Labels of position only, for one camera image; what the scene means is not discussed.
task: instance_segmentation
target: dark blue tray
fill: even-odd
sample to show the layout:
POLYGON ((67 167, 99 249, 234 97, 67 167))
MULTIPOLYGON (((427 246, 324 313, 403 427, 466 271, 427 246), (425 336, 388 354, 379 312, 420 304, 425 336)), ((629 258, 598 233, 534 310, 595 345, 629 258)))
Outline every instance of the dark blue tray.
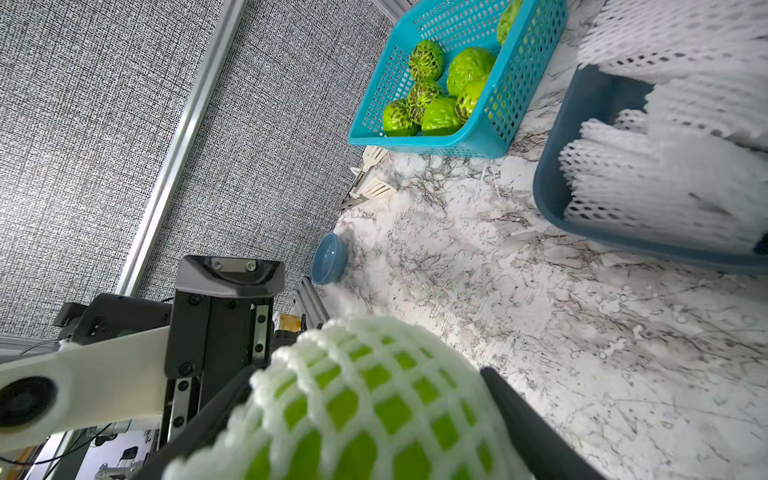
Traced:
POLYGON ((560 150, 581 136, 581 122, 597 118, 612 124, 619 111, 643 108, 645 95, 652 88, 652 85, 642 81, 602 73, 594 65, 576 71, 533 179, 533 198, 539 211, 561 230, 599 243, 726 272, 768 273, 768 255, 733 255, 673 247, 581 227, 563 220, 563 211, 571 201, 571 189, 560 170, 560 150))

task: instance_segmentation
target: small bowl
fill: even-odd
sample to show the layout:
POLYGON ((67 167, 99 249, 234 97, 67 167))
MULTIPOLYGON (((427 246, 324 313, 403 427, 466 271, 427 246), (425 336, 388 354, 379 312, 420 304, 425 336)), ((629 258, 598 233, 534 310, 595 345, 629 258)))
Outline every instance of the small bowl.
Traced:
POLYGON ((345 268, 346 245, 335 233, 328 233, 312 258, 312 281, 318 285, 336 282, 345 268))

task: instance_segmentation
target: blue plastic basket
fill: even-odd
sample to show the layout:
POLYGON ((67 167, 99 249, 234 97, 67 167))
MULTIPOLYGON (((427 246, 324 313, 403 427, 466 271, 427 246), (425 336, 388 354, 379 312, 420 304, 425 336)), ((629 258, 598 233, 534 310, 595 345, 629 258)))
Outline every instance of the blue plastic basket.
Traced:
POLYGON ((536 167, 533 179, 536 207, 544 218, 561 230, 596 242, 725 272, 768 273, 768 255, 733 255, 675 247, 574 225, 564 220, 563 212, 573 197, 560 170, 560 151, 568 142, 581 137, 581 122, 597 118, 612 124, 619 111, 625 108, 642 109, 645 95, 652 89, 653 85, 642 81, 602 73, 594 65, 576 71, 536 167))
POLYGON ((568 16, 565 0, 523 0, 499 51, 496 24, 509 3, 421 0, 408 10, 379 58, 349 129, 349 143, 455 157, 498 158, 506 154, 568 16), (444 137, 385 137, 384 107, 408 95, 413 86, 409 56, 425 39, 436 41, 445 52, 445 71, 438 80, 442 87, 448 79, 448 65, 465 48, 488 48, 498 57, 475 111, 461 130, 444 137))

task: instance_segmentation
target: screw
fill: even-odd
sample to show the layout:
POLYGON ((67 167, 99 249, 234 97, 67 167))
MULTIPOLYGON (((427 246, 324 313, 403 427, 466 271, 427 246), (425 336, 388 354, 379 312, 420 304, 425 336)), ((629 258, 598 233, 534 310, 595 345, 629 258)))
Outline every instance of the screw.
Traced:
POLYGON ((179 366, 179 373, 183 376, 188 376, 190 373, 192 373, 192 364, 189 362, 184 362, 179 366))

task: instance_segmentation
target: white marble surface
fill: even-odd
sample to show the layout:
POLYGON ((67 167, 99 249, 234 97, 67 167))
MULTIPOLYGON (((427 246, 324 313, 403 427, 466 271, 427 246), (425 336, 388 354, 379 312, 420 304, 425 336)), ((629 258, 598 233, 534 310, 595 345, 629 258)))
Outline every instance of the white marble surface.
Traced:
POLYGON ((507 157, 394 154, 344 213, 332 315, 391 313, 496 368, 608 478, 768 477, 768 279, 563 234, 531 195, 600 0, 568 30, 507 157))

